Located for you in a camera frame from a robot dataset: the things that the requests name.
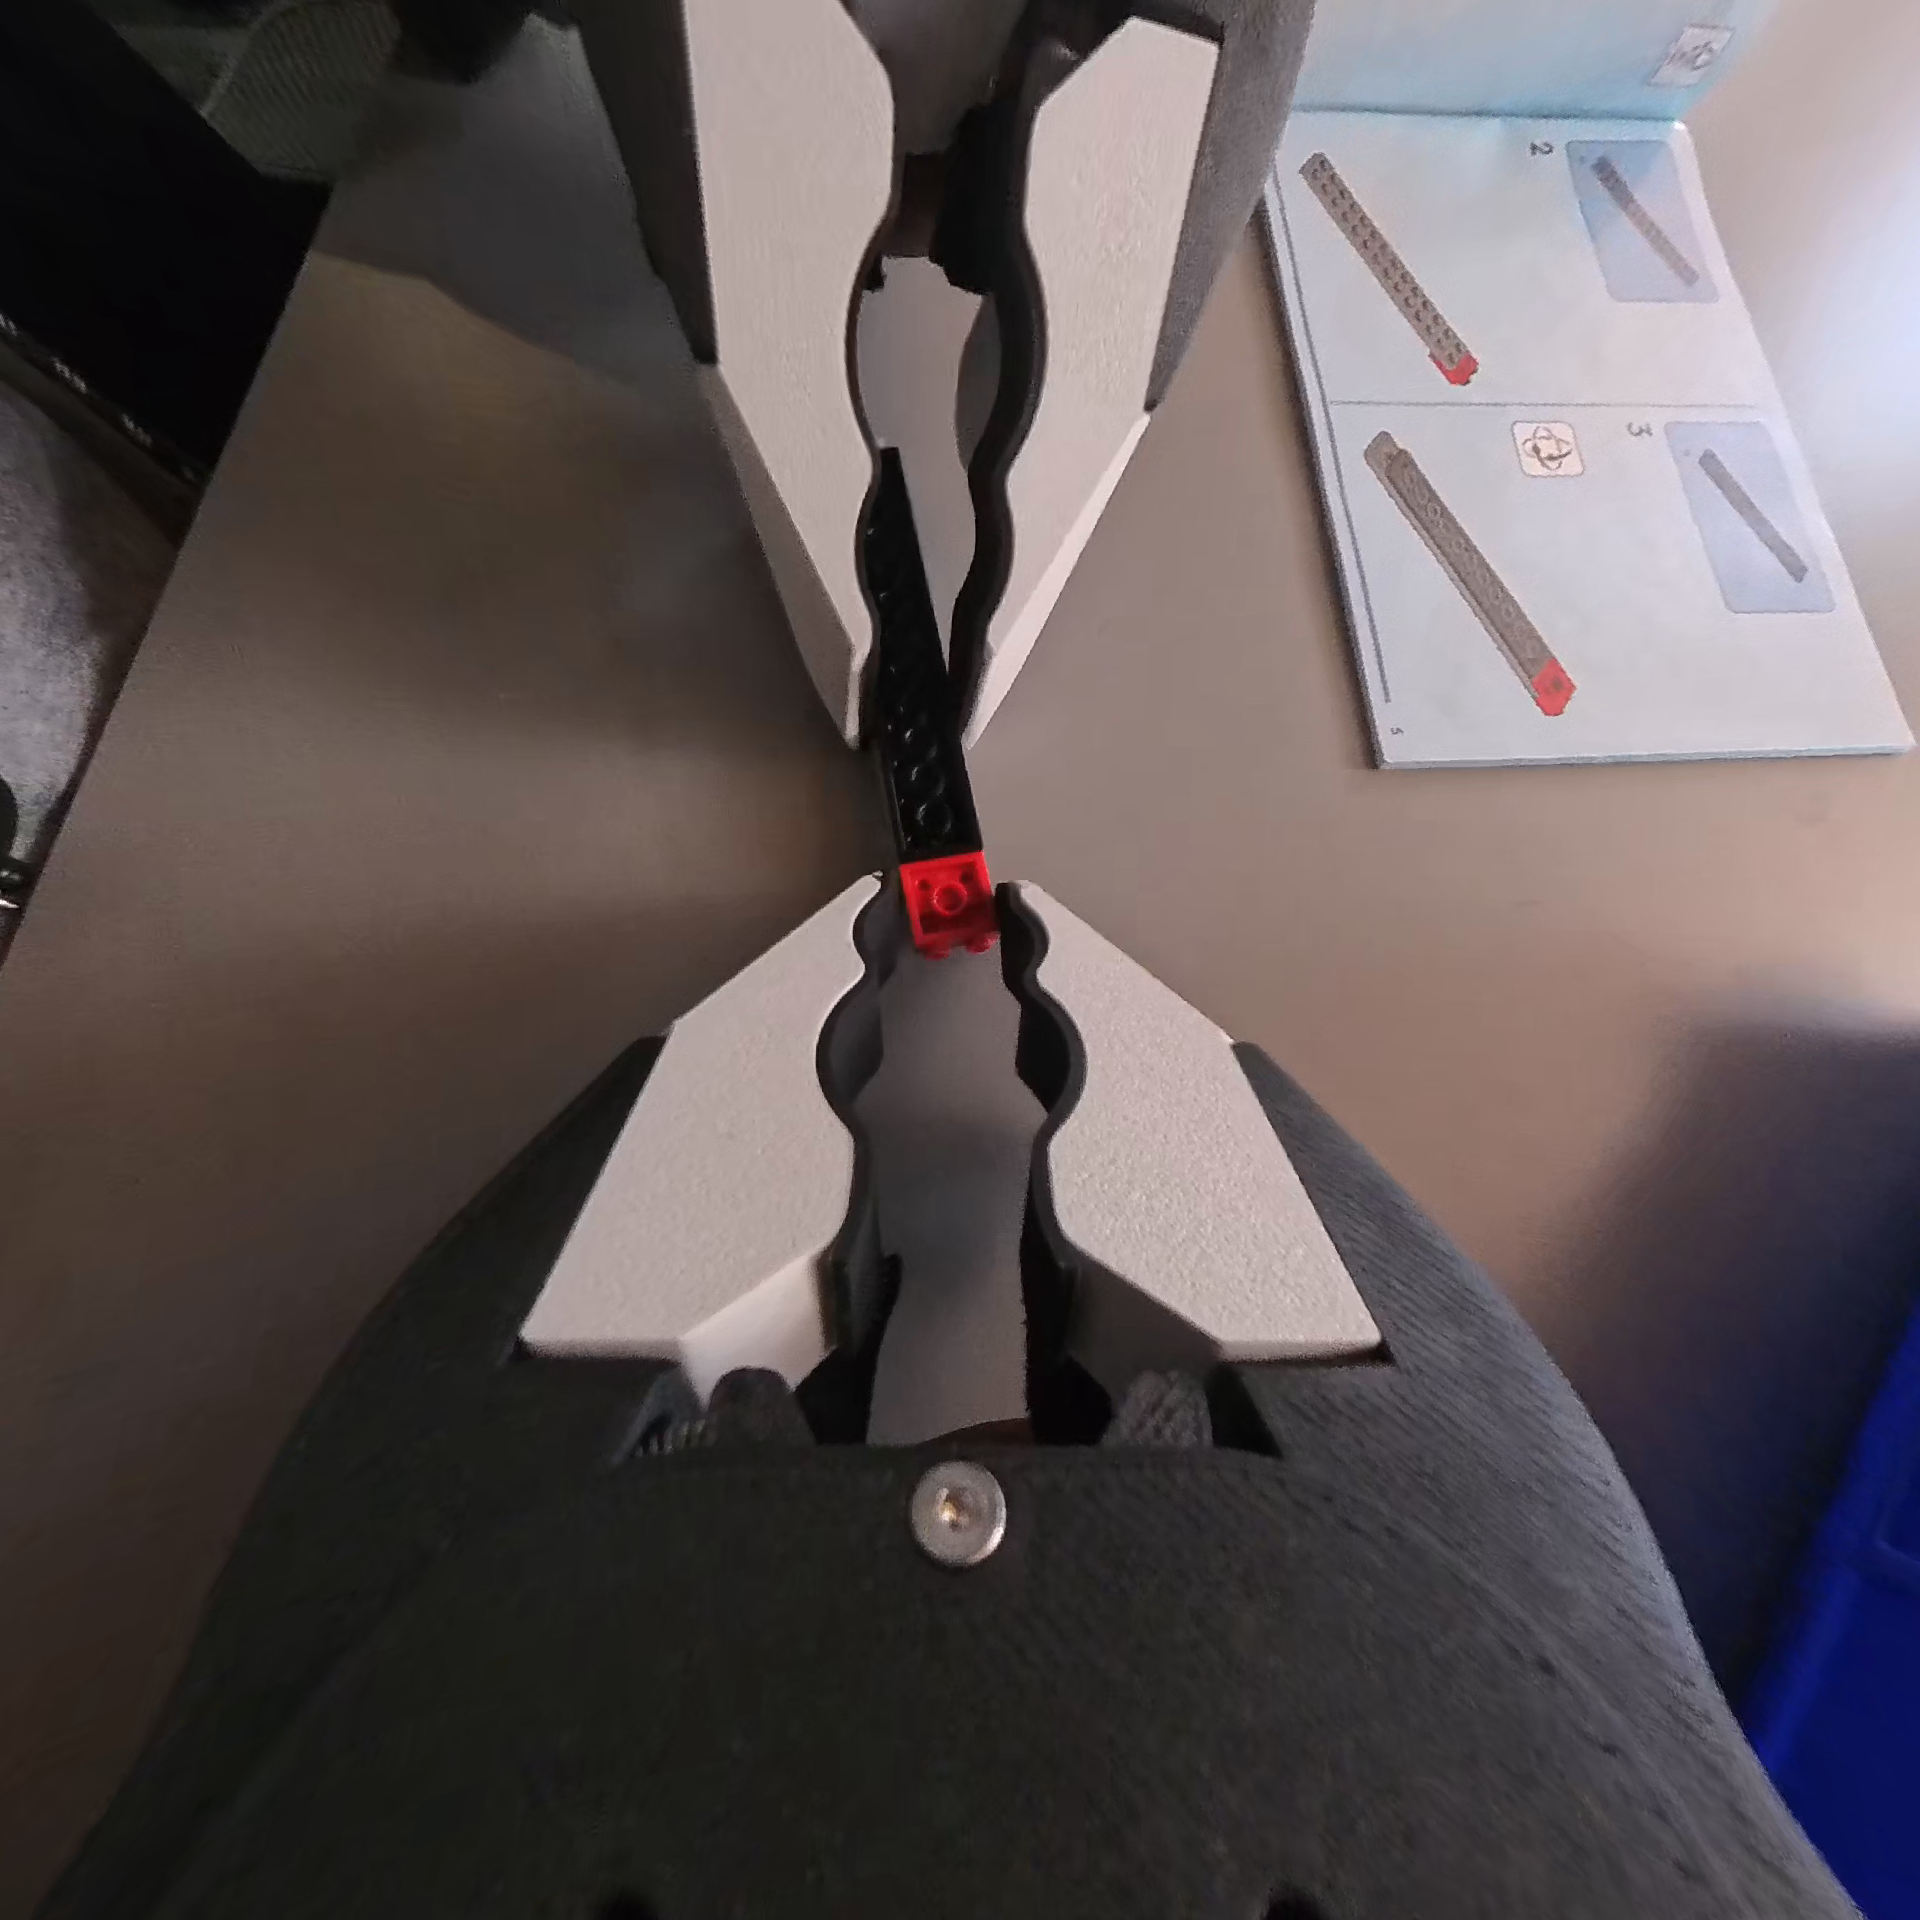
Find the blue plastic bin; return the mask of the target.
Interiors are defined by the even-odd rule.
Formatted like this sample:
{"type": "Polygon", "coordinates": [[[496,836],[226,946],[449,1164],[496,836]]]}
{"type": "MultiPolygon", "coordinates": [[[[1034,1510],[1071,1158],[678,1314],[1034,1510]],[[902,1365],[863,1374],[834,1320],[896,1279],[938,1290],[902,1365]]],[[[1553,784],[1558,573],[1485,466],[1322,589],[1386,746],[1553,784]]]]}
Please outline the blue plastic bin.
{"type": "Polygon", "coordinates": [[[1864,1410],[1744,1703],[1767,1775],[1870,1918],[1918,1916],[1918,1325],[1864,1410]]]}

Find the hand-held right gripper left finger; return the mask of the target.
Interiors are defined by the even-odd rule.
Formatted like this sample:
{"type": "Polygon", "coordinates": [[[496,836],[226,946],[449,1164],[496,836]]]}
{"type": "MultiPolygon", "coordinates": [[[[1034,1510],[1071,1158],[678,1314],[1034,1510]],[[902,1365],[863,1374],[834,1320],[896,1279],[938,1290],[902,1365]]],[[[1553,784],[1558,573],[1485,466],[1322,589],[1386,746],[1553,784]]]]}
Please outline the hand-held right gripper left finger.
{"type": "Polygon", "coordinates": [[[518,1327],[542,1360],[661,1360],[699,1400],[778,1376],[870,1436],[901,1266],[857,1102],[881,1058],[898,888],[863,876],[671,1022],[518,1327]]]}

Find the grey desk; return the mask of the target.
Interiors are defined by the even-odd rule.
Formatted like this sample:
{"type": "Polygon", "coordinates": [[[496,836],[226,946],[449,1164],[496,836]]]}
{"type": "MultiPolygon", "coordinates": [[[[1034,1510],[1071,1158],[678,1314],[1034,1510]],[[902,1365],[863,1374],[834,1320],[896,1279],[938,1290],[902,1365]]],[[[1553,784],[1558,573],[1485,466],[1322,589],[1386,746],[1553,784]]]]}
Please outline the grey desk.
{"type": "MultiPolygon", "coordinates": [[[[1731,1699],[1914,1291],[1914,756],[1379,773],[1247,230],[975,759],[1525,1311],[1731,1699]]],[[[395,80],[3,962],[3,1916],[288,1431],[877,861],[571,36],[395,80]]]]}

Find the long black brick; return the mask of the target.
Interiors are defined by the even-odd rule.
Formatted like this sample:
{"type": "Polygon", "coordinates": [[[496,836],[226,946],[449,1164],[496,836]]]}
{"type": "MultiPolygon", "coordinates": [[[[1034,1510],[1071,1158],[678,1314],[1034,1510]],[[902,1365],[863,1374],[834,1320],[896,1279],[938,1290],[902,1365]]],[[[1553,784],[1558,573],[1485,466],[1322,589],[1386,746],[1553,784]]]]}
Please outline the long black brick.
{"type": "Polygon", "coordinates": [[[896,861],[975,854],[973,788],[898,448],[877,448],[857,572],[873,613],[865,739],[896,861]]]}

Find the pale blue instruction booklet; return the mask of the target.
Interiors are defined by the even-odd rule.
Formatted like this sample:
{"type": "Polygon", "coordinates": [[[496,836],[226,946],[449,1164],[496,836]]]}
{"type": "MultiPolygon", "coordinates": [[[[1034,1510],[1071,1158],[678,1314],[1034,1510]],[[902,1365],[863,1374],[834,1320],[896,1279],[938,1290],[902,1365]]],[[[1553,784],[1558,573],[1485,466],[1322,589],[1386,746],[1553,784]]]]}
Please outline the pale blue instruction booklet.
{"type": "Polygon", "coordinates": [[[1686,112],[1771,4],[1317,4],[1264,230],[1378,766],[1912,734],[1686,112]]]}

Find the small red brick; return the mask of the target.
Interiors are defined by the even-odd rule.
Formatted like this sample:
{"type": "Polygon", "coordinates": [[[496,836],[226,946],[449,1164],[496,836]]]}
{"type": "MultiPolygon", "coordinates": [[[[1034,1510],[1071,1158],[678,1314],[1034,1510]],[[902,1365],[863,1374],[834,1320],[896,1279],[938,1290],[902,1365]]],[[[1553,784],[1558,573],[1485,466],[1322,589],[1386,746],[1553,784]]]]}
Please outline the small red brick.
{"type": "Polygon", "coordinates": [[[995,894],[983,851],[907,859],[898,867],[898,884],[909,941],[922,957],[995,946],[995,894]]]}

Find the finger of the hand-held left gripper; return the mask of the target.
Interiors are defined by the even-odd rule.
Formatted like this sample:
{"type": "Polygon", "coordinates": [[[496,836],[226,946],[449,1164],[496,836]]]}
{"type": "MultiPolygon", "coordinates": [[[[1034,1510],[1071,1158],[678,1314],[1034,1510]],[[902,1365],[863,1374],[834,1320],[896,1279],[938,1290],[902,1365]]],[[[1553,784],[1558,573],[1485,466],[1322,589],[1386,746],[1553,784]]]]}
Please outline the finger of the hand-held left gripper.
{"type": "Polygon", "coordinates": [[[806,677],[857,748],[877,454],[855,320],[896,199],[896,99],[842,4],[697,3],[682,24],[713,335],[699,383],[806,677]]]}
{"type": "Polygon", "coordinates": [[[1013,691],[1146,423],[1215,42],[1127,15],[1041,36],[999,136],[999,376],[967,462],[973,557],[949,664],[973,748],[1013,691]]]}

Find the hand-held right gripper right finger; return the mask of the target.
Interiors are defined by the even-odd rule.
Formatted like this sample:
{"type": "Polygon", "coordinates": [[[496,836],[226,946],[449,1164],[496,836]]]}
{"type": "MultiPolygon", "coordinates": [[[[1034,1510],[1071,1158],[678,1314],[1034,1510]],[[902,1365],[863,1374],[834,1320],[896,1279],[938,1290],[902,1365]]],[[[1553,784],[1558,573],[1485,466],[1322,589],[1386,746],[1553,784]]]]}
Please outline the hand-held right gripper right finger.
{"type": "Polygon", "coordinates": [[[1034,1440],[1258,1448],[1242,1371],[1383,1362],[1247,1048],[1034,883],[999,888],[999,959],[1039,1103],[1018,1235],[1034,1440]]]}

